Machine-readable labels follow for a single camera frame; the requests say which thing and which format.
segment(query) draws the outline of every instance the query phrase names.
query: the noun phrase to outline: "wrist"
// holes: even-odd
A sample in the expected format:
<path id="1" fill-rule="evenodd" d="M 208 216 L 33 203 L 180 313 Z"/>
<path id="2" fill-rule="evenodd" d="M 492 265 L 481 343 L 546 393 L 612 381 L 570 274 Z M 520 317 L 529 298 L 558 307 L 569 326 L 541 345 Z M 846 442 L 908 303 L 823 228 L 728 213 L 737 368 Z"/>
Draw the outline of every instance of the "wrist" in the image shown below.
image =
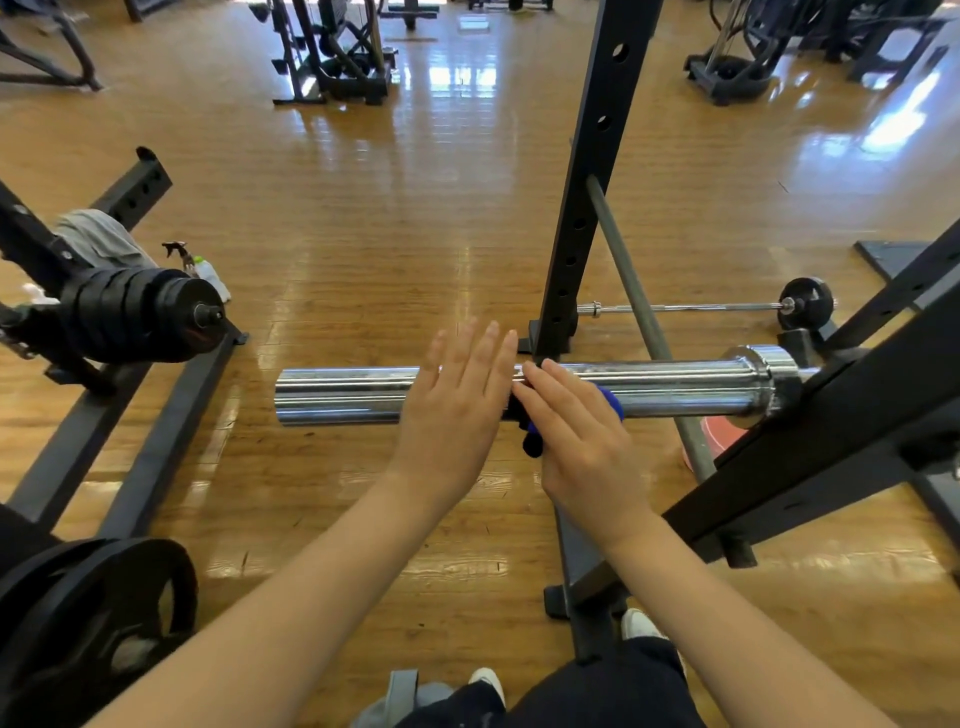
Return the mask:
<path id="1" fill-rule="evenodd" d="M 631 528 L 616 535 L 604 544 L 601 550 L 612 564 L 645 559 L 657 552 L 672 529 L 667 522 L 650 508 L 632 518 Z"/>

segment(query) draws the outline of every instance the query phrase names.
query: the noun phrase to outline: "wooden floor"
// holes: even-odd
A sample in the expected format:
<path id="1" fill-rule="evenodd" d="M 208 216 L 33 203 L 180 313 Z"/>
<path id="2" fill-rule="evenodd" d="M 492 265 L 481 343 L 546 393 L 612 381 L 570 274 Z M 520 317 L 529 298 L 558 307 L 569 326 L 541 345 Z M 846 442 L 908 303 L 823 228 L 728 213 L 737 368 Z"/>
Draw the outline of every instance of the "wooden floor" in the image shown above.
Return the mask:
<path id="1" fill-rule="evenodd" d="M 410 35 L 383 21 L 399 49 L 388 103 L 303 110 L 272 107 L 285 83 L 269 63 L 277 43 L 242 4 L 185 0 L 140 26 L 119 0 L 84 8 L 107 90 L 0 87 L 0 177 L 53 224 L 125 171 L 135 146 L 153 148 L 175 186 L 138 240 L 157 257 L 160 242 L 189 241 L 235 297 L 231 318 L 252 338 L 154 529 L 189 548 L 209 620 L 363 493 L 396 434 L 279 427 L 280 370 L 410 364 L 440 326 L 478 315 L 522 328 L 539 311 L 597 4 L 492 13 L 488 33 L 459 32 L 463 6 Z M 705 5 L 666 0 L 610 188 L 638 271 L 662 303 L 772 301 L 788 279 L 818 275 L 843 318 L 878 288 L 854 240 L 930 239 L 960 214 L 960 52 L 886 91 L 788 59 L 769 98 L 716 109 L 681 70 L 711 34 Z M 580 298 L 624 303 L 598 242 Z M 23 280 L 4 266 L 0 298 L 20 300 Z M 765 314 L 661 320 L 679 358 L 775 333 Z M 581 324 L 571 358 L 644 356 L 629 317 L 606 317 Z M 40 372 L 3 358 L 0 497 L 75 396 Z M 61 536 L 93 532 L 176 372 L 150 374 Z M 665 508 L 693 487 L 675 430 L 630 427 Z M 960 724 L 960 594 L 946 571 L 956 557 L 910 492 L 756 551 L 757 569 L 714 568 L 903 725 Z M 302 724 L 347 725 L 397 667 L 456 684 L 490 666 L 515 701 L 571 656 L 566 626 L 540 603 L 560 576 L 536 466 L 505 425 L 476 487 L 350 640 Z M 693 690 L 722 724 L 696 680 Z"/>

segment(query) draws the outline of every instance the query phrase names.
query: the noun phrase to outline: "black metal upright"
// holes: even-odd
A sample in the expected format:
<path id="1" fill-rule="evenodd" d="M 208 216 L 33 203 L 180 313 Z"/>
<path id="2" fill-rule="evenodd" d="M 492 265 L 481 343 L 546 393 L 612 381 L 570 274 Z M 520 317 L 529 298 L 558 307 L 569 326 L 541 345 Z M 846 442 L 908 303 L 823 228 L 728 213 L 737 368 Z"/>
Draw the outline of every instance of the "black metal upright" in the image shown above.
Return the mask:
<path id="1" fill-rule="evenodd" d="M 569 351 L 577 293 L 597 228 L 587 179 L 595 177 L 607 190 L 660 5 L 660 0 L 601 0 L 597 11 L 540 317 L 520 342 L 520 350 L 538 362 Z M 544 590 L 544 607 L 550 616 L 570 620 L 577 659 L 588 660 L 613 647 L 611 617 L 624 608 L 625 591 L 589 538 L 560 509 L 556 516 L 564 583 Z"/>
<path id="2" fill-rule="evenodd" d="M 597 227 L 587 177 L 596 177 L 606 192 L 660 5 L 601 0 L 540 317 L 530 322 L 530 337 L 520 347 L 538 361 L 569 351 L 570 322 Z"/>

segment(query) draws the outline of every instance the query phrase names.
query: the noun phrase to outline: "sneaker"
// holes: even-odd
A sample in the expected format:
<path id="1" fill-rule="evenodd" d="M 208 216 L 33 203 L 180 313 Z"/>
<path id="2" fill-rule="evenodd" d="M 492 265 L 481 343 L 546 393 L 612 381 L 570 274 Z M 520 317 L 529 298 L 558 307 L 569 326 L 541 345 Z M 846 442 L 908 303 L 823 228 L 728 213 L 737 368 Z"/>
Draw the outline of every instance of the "sneaker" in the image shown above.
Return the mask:
<path id="1" fill-rule="evenodd" d="M 620 635 L 624 640 L 634 637 L 660 637 L 666 640 L 657 626 L 638 609 L 628 609 L 620 620 Z"/>
<path id="2" fill-rule="evenodd" d="M 503 686 L 500 685 L 500 678 L 496 676 L 496 673 L 489 667 L 480 667 L 480 669 L 473 672 L 473 674 L 470 676 L 470 679 L 467 680 L 467 684 L 472 685 L 473 683 L 480 682 L 481 680 L 496 690 L 496 694 L 500 696 L 500 702 L 503 703 L 503 707 L 506 708 L 507 698 L 503 696 Z"/>

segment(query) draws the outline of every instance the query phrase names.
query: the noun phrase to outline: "finger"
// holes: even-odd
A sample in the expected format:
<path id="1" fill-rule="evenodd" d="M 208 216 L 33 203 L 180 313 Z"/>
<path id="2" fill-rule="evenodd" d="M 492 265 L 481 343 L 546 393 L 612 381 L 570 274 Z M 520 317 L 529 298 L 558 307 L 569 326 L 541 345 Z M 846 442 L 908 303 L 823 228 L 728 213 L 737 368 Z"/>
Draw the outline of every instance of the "finger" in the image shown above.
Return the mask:
<path id="1" fill-rule="evenodd" d="M 550 405 L 550 409 L 560 415 L 581 439 L 586 438 L 600 426 L 576 395 L 543 369 L 534 365 L 532 361 L 523 363 L 523 375 L 537 390 L 543 401 Z"/>
<path id="2" fill-rule="evenodd" d="M 515 381 L 512 391 L 548 447 L 560 452 L 572 452 L 583 446 L 577 433 L 570 429 L 563 417 L 554 412 L 536 389 Z"/>
<path id="3" fill-rule="evenodd" d="M 476 326 L 477 320 L 475 317 L 467 321 L 460 327 L 456 339 L 447 346 L 444 364 L 440 369 L 440 377 L 437 379 L 438 385 L 456 388 L 460 384 L 460 378 L 464 375 L 464 367 L 467 366 L 467 360 L 470 357 L 470 345 L 473 343 L 473 332 L 476 330 Z"/>
<path id="4" fill-rule="evenodd" d="M 414 383 L 410 385 L 411 395 L 417 396 L 420 392 L 429 392 L 433 389 L 440 375 L 440 362 L 444 358 L 444 349 L 446 349 L 446 331 L 441 328 L 434 334 L 430 346 L 426 348 L 420 371 L 417 372 Z"/>
<path id="5" fill-rule="evenodd" d="M 500 351 L 496 354 L 490 376 L 487 378 L 487 389 L 484 390 L 484 399 L 491 407 L 507 406 L 510 396 L 510 386 L 514 383 L 514 365 L 516 363 L 516 331 L 512 328 L 507 331 L 500 344 Z"/>
<path id="6" fill-rule="evenodd" d="M 468 388 L 471 392 L 483 393 L 487 385 L 487 377 L 490 376 L 490 365 L 493 361 L 493 346 L 500 335 L 500 324 L 491 321 L 487 330 L 483 332 L 480 340 L 473 346 L 470 352 L 470 358 L 467 360 L 467 366 L 464 369 L 464 377 L 460 380 L 461 388 Z"/>
<path id="7" fill-rule="evenodd" d="M 553 359 L 544 359 L 542 368 L 545 372 L 559 381 L 564 387 L 573 392 L 580 400 L 587 411 L 597 419 L 597 421 L 612 427 L 620 424 L 620 416 L 616 414 L 603 392 L 597 389 L 596 384 L 583 381 L 568 369 L 560 366 Z"/>

